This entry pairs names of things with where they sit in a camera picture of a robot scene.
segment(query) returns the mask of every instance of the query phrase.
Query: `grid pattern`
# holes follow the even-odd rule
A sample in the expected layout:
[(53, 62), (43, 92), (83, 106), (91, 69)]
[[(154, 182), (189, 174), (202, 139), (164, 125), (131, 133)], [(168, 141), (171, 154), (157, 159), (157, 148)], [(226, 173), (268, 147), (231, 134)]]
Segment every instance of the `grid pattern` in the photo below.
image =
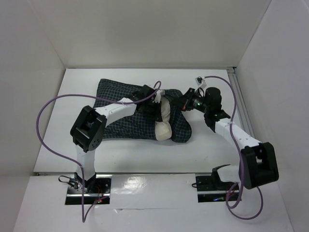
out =
[[(123, 97), (139, 90), (141, 86), (129, 85), (108, 79), (101, 79), (97, 89), (97, 97), (106, 98), (112, 101), (119, 101)], [(177, 89), (165, 90), (165, 97), (171, 102), (176, 97), (182, 96)], [(96, 100), (94, 108), (108, 105), (108, 102)], [(181, 110), (170, 105), (170, 126), (172, 128), (172, 141), (186, 143), (192, 134), (190, 124), (184, 118)], [(143, 113), (135, 113), (132, 116), (124, 117), (105, 128), (105, 139), (151, 139), (155, 138), (155, 122)]]

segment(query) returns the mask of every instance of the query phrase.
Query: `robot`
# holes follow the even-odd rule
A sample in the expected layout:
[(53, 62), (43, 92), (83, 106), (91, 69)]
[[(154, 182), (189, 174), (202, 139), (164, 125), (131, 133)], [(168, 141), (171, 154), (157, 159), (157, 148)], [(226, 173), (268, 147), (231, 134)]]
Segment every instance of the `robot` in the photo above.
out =
[[(205, 94), (200, 94), (200, 89), (206, 86), (205, 80), (196, 78), (198, 88), (189, 90), (181, 97), (174, 99), (171, 104), (178, 106), (182, 111), (199, 110), (204, 114), (206, 125), (214, 132), (225, 138), (230, 144), (235, 145), (230, 128), (238, 142), (243, 160), (243, 184), (247, 189), (275, 182), (279, 179), (278, 167), (274, 147), (270, 143), (262, 143), (239, 126), (230, 121), (231, 117), (222, 109), (221, 93), (215, 87), (206, 89)], [(80, 166), (77, 166), (75, 180), (86, 192), (90, 192), (96, 184), (96, 171), (94, 167), (95, 150), (102, 142), (104, 129), (109, 124), (135, 112), (143, 112), (150, 118), (160, 121), (160, 99), (164, 91), (158, 91), (150, 99), (140, 102), (154, 93), (154, 89), (144, 85), (126, 98), (120, 100), (122, 104), (110, 104), (104, 107), (92, 108), (86, 106), (77, 117), (70, 134), (76, 145), (77, 161), (84, 168), (84, 186)], [(222, 173), (228, 165), (216, 167), (212, 170), (214, 184), (222, 184)]]

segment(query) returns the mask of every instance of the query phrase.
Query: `folded cloth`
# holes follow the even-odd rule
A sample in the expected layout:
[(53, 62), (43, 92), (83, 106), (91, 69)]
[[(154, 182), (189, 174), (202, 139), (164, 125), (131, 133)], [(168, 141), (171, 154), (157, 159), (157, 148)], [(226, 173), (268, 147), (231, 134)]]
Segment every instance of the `folded cloth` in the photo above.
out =
[[(139, 90), (142, 86), (129, 85), (108, 79), (101, 79), (97, 89), (97, 97), (119, 101), (129, 94)], [(181, 110), (170, 102), (183, 94), (177, 89), (166, 89), (165, 98), (169, 101), (169, 125), (172, 130), (171, 140), (177, 143), (186, 143), (192, 134), (190, 124), (184, 118)], [(94, 108), (108, 105), (108, 102), (96, 100)], [(156, 138), (156, 122), (143, 113), (135, 113), (132, 116), (124, 117), (105, 128), (103, 138), (105, 139), (151, 139)]]

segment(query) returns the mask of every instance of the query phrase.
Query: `wall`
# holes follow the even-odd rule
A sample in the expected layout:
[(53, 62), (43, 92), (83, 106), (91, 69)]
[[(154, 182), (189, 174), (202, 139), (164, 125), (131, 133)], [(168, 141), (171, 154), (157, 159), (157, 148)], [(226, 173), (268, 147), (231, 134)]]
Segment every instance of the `wall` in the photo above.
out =
[(270, 141), (295, 232), (308, 231), (309, 0), (273, 0), (237, 67), (255, 135)]
[(226, 67), (270, 0), (29, 0), (66, 67)]
[[(40, 148), (35, 120), (64, 66), (25, 0), (0, 2), (1, 231), (12, 231)], [(45, 131), (51, 109), (42, 117)]]

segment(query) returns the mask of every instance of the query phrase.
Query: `purple cable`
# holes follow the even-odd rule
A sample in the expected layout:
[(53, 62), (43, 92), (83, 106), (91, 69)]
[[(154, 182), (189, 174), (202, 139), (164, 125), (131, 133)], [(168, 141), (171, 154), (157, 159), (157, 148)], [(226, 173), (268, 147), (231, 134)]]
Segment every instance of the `purple cable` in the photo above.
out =
[(95, 202), (89, 207), (89, 209), (87, 210), (86, 214), (84, 214), (84, 186), (85, 186), (84, 168), (82, 167), (81, 163), (79, 163), (78, 161), (76, 161), (76, 160), (74, 160), (74, 159), (72, 159), (72, 158), (70, 158), (70, 157), (61, 155), (60, 153), (58, 153), (58, 152), (52, 150), (52, 149), (43, 141), (43, 139), (42, 139), (42, 137), (41, 137), (41, 134), (40, 134), (40, 131), (39, 131), (39, 122), (40, 122), (40, 117), (41, 117), (42, 112), (44, 111), (44, 109), (45, 109), (50, 103), (52, 103), (53, 101), (55, 101), (55, 100), (57, 100), (57, 99), (64, 98), (64, 97), (85, 97), (85, 98), (93, 98), (93, 99), (97, 99), (97, 100), (101, 100), (101, 101), (105, 101), (105, 102), (109, 102), (109, 103), (120, 104), (120, 105), (122, 105), (122, 104), (124, 104), (124, 105), (138, 104), (138, 103), (141, 103), (141, 102), (143, 102), (143, 101), (145, 101), (145, 100), (150, 99), (151, 97), (153, 97), (153, 96), (157, 93), (157, 91), (159, 91), (159, 89), (161, 88), (161, 81), (157, 81), (156, 84), (154, 85), (154, 88), (157, 86), (157, 84), (159, 84), (159, 87), (156, 88), (156, 89), (154, 90), (154, 92), (153, 92), (151, 95), (149, 95), (148, 97), (146, 97), (146, 98), (144, 98), (144, 99), (138, 100), (138, 101), (133, 101), (133, 102), (119, 102), (119, 101), (111, 101), (111, 100), (108, 100), (108, 99), (98, 98), (98, 97), (95, 97), (95, 96), (90, 96), (90, 95), (85, 95), (85, 94), (64, 94), (64, 95), (60, 95), (60, 96), (57, 96), (57, 97), (52, 98), (51, 100), (49, 100), (49, 101), (42, 107), (42, 109), (39, 111), (38, 116), (37, 116), (37, 121), (36, 121), (35, 127), (36, 127), (36, 131), (37, 131), (37, 136), (38, 136), (38, 138), (39, 138), (41, 144), (42, 144), (48, 151), (50, 151), (51, 153), (53, 153), (53, 154), (55, 154), (55, 155), (57, 155), (57, 156), (60, 156), (60, 157), (62, 157), (62, 158), (65, 158), (65, 159), (67, 159), (67, 160), (70, 160), (70, 161), (76, 163), (78, 166), (81, 167), (81, 171), (82, 171), (82, 220), (83, 220), (83, 222), (86, 221), (86, 217), (87, 217), (87, 214), (88, 214), (89, 210), (90, 210), (95, 204), (97, 204), (99, 200), (102, 200), (102, 199), (104, 199), (104, 198), (106, 198), (106, 197), (102, 197), (102, 198), (100, 198), (99, 200), (95, 201)]
[(236, 208), (237, 205), (239, 204), (239, 202), (241, 201), (241, 197), (242, 197), (242, 193), (243, 193), (243, 182), (244, 182), (244, 178), (245, 178), (245, 171), (244, 171), (243, 158), (242, 158), (242, 156), (241, 156), (241, 150), (240, 150), (240, 147), (239, 147), (239, 145), (238, 145), (238, 143), (237, 143), (237, 141), (236, 141), (236, 139), (235, 139), (235, 136), (234, 136), (234, 134), (233, 134), (233, 127), (232, 127), (232, 125), (233, 125), (232, 122), (233, 122), (234, 117), (235, 117), (236, 106), (237, 106), (236, 94), (235, 94), (235, 92), (234, 92), (234, 89), (233, 89), (232, 85), (231, 85), (228, 81), (226, 81), (225, 79), (223, 79), (222, 77), (219, 77), (219, 76), (205, 76), (205, 77), (204, 77), (204, 79), (207, 79), (207, 78), (216, 78), (216, 79), (220, 79), (220, 80), (224, 81), (225, 83), (228, 84), (228, 86), (231, 88), (232, 93), (233, 93), (233, 97), (234, 97), (234, 109), (233, 109), (233, 113), (232, 113), (232, 116), (231, 116), (230, 133), (231, 133), (231, 137), (232, 137), (232, 139), (233, 139), (233, 141), (234, 141), (234, 143), (235, 143), (236, 149), (237, 149), (237, 151), (238, 151), (239, 159), (240, 159), (240, 189), (239, 189), (239, 195), (238, 195), (238, 197), (237, 197), (237, 200), (236, 200), (235, 204), (232, 205), (232, 206), (230, 206), (230, 205), (228, 204), (228, 202), (229, 202), (229, 199), (230, 199), (230, 197), (231, 197), (231, 192), (232, 192), (232, 190), (235, 188), (235, 186), (238, 185), (238, 183), (233, 184), (233, 186), (232, 186), (232, 187), (228, 190), (228, 192), (227, 192), (227, 195), (226, 195), (226, 202), (225, 202), (225, 203), (226, 203), (226, 206), (227, 206), (228, 210), (230, 211), (230, 213), (231, 213), (233, 216), (235, 216), (235, 217), (237, 217), (237, 218), (239, 218), (239, 219), (242, 219), (242, 220), (251, 220), (251, 219), (254, 219), (254, 218), (258, 217), (258, 216), (261, 214), (261, 212), (262, 212), (262, 210), (263, 210), (263, 206), (264, 206), (263, 195), (262, 195), (262, 192), (261, 192), (261, 190), (260, 190), (259, 187), (257, 187), (257, 190), (259, 191), (260, 197), (261, 197), (261, 207), (260, 207), (260, 210), (257, 212), (256, 215), (254, 215), (254, 216), (252, 216), (252, 217), (240, 217), (240, 216), (238, 216), (238, 215), (236, 215), (235, 213), (232, 212), (232, 209)]

